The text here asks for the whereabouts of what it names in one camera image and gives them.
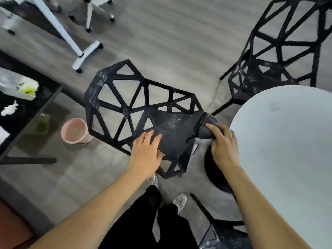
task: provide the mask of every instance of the forearm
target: forearm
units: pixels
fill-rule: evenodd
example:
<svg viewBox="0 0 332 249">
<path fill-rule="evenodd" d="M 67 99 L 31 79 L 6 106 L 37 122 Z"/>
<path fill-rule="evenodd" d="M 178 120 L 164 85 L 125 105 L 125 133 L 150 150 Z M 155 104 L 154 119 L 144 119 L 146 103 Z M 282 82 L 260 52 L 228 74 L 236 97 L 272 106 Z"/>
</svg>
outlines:
<svg viewBox="0 0 332 249">
<path fill-rule="evenodd" d="M 255 249 L 306 249 L 305 241 L 237 167 L 224 172 L 239 205 L 250 241 Z"/>
<path fill-rule="evenodd" d="M 143 180 L 134 174 L 122 174 L 112 185 L 30 248 L 97 248 L 122 206 L 142 183 Z"/>
</svg>

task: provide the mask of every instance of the white sneaker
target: white sneaker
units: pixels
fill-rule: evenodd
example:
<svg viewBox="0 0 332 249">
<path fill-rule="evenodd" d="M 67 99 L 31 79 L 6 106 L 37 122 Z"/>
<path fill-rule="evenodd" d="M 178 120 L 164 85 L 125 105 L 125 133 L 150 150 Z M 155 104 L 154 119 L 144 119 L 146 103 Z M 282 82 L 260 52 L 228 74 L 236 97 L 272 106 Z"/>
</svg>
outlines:
<svg viewBox="0 0 332 249">
<path fill-rule="evenodd" d="M 178 208 L 178 213 L 185 207 L 187 202 L 187 196 L 185 193 L 181 193 L 176 199 L 173 200 L 173 204 L 175 204 Z"/>
<path fill-rule="evenodd" d="M 55 12 L 55 13 L 60 13 L 61 7 L 54 0 L 52 0 L 50 2 L 45 0 L 45 4 L 50 9 L 50 11 Z"/>
<path fill-rule="evenodd" d="M 154 173 L 153 176 L 151 176 L 149 179 L 147 179 L 147 182 L 149 185 L 155 185 L 158 187 L 158 177 L 157 174 Z"/>
</svg>

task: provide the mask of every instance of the pink bucket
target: pink bucket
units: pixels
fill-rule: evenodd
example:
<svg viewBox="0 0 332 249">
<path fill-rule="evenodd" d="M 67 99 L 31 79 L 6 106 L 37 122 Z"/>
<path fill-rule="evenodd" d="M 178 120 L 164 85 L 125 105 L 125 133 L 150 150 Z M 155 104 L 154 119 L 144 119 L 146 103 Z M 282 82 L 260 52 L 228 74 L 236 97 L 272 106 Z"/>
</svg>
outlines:
<svg viewBox="0 0 332 249">
<path fill-rule="evenodd" d="M 88 125 L 83 119 L 74 118 L 67 121 L 61 129 L 62 139 L 69 144 L 89 143 L 93 136 L 89 135 Z"/>
</svg>

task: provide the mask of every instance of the round tabletop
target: round tabletop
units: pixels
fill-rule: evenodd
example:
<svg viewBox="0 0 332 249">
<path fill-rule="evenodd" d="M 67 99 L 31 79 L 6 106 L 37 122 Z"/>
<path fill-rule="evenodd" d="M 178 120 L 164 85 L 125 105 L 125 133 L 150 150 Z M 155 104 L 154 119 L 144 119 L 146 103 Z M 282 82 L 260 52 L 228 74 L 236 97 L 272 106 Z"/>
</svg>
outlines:
<svg viewBox="0 0 332 249">
<path fill-rule="evenodd" d="M 332 93 L 265 90 L 240 108 L 230 128 L 253 183 L 312 248 L 330 248 Z"/>
</svg>

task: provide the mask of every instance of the white plastic bag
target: white plastic bag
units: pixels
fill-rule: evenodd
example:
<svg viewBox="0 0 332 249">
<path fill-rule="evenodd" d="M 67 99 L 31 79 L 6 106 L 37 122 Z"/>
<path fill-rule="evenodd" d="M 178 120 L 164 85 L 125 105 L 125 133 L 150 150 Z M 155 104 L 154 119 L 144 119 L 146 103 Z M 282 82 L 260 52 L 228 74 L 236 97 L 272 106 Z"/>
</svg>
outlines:
<svg viewBox="0 0 332 249">
<path fill-rule="evenodd" d="M 39 84 L 37 81 L 0 67 L 0 91 L 24 100 L 33 100 Z"/>
</svg>

